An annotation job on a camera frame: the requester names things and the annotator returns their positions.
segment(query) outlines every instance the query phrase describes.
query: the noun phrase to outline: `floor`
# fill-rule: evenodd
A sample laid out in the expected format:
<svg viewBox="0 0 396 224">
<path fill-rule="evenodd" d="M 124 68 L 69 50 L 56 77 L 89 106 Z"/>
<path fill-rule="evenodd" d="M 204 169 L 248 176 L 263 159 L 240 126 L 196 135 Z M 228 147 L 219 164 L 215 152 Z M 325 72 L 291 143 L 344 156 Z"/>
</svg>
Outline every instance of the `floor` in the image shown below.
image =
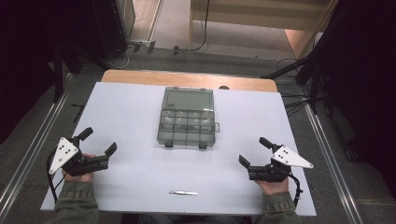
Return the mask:
<svg viewBox="0 0 396 224">
<path fill-rule="evenodd" d="M 151 7 L 151 10 L 148 10 L 148 5 L 157 6 L 159 1 L 134 1 L 137 20 L 134 26 L 137 30 L 133 31 L 133 41 L 139 42 L 146 38 L 146 33 L 153 29 L 153 35 L 145 40 L 146 42 L 155 41 L 156 48 L 187 49 L 189 47 L 190 1 L 162 0 L 160 2 L 159 7 Z M 155 21 L 155 25 L 150 26 L 147 21 Z M 193 23 L 192 33 L 193 49 L 199 48 L 205 40 L 205 44 L 196 50 L 197 52 L 268 60 L 294 58 L 283 29 L 218 22 L 208 22 L 205 28 L 205 13 L 203 12 L 202 21 Z"/>
<path fill-rule="evenodd" d="M 166 8 L 166 3 L 169 2 L 170 0 L 163 0 L 163 8 Z M 138 6 L 135 6 L 135 11 L 143 12 Z M 169 42 L 173 38 L 161 38 L 161 36 L 171 36 L 160 31 L 161 27 L 158 24 L 161 23 L 162 16 L 162 11 L 160 11 L 152 38 L 155 37 L 157 41 L 156 47 L 160 44 L 165 47 L 166 43 L 169 43 L 170 49 L 156 48 L 149 51 L 147 47 L 143 46 L 137 51 L 127 51 L 124 55 L 113 60 L 112 63 L 117 66 L 126 64 L 123 67 L 126 70 L 177 71 L 260 77 L 269 75 L 293 62 L 293 60 L 282 61 L 282 59 L 292 56 L 292 52 L 290 46 L 285 44 L 287 40 L 281 34 L 281 31 L 274 31 L 279 35 L 276 38 L 279 41 L 278 44 L 263 44 L 268 48 L 263 47 L 260 50 L 262 56 L 258 55 L 256 51 L 238 53 L 241 50 L 233 50 L 233 48 L 230 48 L 229 51 L 223 51 L 228 48 L 226 45 L 222 47 L 223 49 L 212 48 L 212 45 L 216 45 L 216 41 L 211 42 L 211 35 L 209 35 L 207 41 L 209 48 L 214 49 L 215 52 L 180 52 L 175 54 L 171 50 L 172 46 L 182 47 L 181 39 Z M 245 38 L 241 38 L 239 41 L 235 39 L 234 43 L 243 43 L 244 40 Z M 43 223 L 55 216 L 53 212 L 40 211 L 44 195 L 47 192 L 45 161 L 53 146 L 59 141 L 60 136 L 71 136 L 73 134 L 78 123 L 80 105 L 87 103 L 94 83 L 100 81 L 104 73 L 95 64 L 85 59 L 81 59 L 81 61 L 83 62 L 83 70 L 80 75 L 71 74 L 65 78 L 65 80 L 70 80 L 67 82 L 69 84 L 66 88 L 68 94 L 64 98 L 62 109 L 59 110 L 56 119 L 49 124 L 50 132 L 43 138 L 38 139 L 41 141 L 35 138 L 36 134 L 40 133 L 40 127 L 46 120 L 49 111 L 53 106 L 56 106 L 51 103 L 53 89 L 49 89 L 37 101 L 35 107 L 24 117 L 8 140 L 0 145 L 0 158 L 2 158 L 0 167 L 3 171 L 0 174 L 0 188 L 9 188 L 9 183 L 12 180 L 20 178 L 19 175 L 16 175 L 16 172 L 20 170 L 19 168 L 25 166 L 26 163 L 22 161 L 31 163 L 31 166 L 25 167 L 26 170 L 22 172 L 24 178 L 21 179 L 20 187 L 13 189 L 16 194 L 14 198 L 10 199 L 11 205 L 6 210 L 2 210 L 0 223 Z M 301 102 L 304 97 L 296 95 L 301 95 L 305 90 L 309 90 L 309 86 L 297 86 L 295 84 L 295 75 L 296 71 L 291 71 L 276 79 L 276 85 L 280 92 L 293 95 L 292 97 L 286 97 L 285 94 L 285 97 L 283 97 L 285 105 Z M 396 202 L 391 198 L 380 173 L 367 163 L 354 163 L 347 159 L 345 155 L 346 146 L 340 139 L 331 118 L 326 115 L 325 106 L 318 103 L 318 114 L 314 116 L 310 116 L 309 107 L 304 105 L 287 107 L 286 109 L 290 114 L 290 127 L 301 155 L 309 161 L 314 161 L 316 165 L 314 170 L 306 170 L 305 175 L 310 185 L 310 189 L 306 190 L 310 190 L 312 194 L 318 215 L 316 217 L 302 217 L 303 222 L 396 223 Z M 344 180 L 349 194 L 339 188 L 337 178 L 334 177 L 332 171 L 334 167 L 326 159 L 329 158 L 326 155 L 328 151 L 323 149 L 323 144 L 319 141 L 320 136 L 313 126 L 315 124 L 314 119 L 319 120 L 328 143 L 325 147 L 330 148 L 331 158 L 334 158 L 336 164 L 335 168 L 338 167 L 341 179 Z M 38 142 L 38 147 L 32 147 L 33 142 Z M 351 217 L 348 213 L 348 208 L 343 204 L 345 195 L 350 195 L 353 199 L 358 216 Z M 99 223 L 120 223 L 121 219 L 121 214 L 100 213 Z"/>
<path fill-rule="evenodd" d="M 150 42 L 161 2 L 161 0 L 134 1 L 135 20 L 130 41 Z"/>
</svg>

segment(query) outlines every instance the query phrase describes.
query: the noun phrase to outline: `plastic organizer box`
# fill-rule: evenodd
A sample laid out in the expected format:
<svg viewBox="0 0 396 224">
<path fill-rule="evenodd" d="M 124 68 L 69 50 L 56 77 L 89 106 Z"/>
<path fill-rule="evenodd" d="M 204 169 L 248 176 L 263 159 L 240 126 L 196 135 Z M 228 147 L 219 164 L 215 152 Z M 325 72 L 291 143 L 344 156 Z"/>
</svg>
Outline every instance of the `plastic organizer box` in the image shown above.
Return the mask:
<svg viewBox="0 0 396 224">
<path fill-rule="evenodd" d="M 157 137 L 160 145 L 213 147 L 215 126 L 212 90 L 165 88 Z"/>
</svg>

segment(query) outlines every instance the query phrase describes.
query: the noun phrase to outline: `person's hand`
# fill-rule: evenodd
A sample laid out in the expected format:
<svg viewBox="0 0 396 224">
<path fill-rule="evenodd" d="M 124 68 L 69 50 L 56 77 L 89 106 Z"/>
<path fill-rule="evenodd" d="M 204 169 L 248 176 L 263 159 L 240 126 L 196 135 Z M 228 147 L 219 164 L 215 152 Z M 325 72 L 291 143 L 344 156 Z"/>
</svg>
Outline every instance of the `person's hand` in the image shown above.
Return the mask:
<svg viewBox="0 0 396 224">
<path fill-rule="evenodd" d="M 283 182 L 266 182 L 262 180 L 255 180 L 265 194 L 271 195 L 276 193 L 289 192 L 289 179 L 286 178 Z"/>
<path fill-rule="evenodd" d="M 84 157 L 95 157 L 91 154 L 82 154 Z M 75 182 L 92 182 L 93 173 L 85 174 L 85 175 L 76 175 L 72 176 L 70 174 L 64 175 L 64 181 L 75 181 Z"/>
</svg>

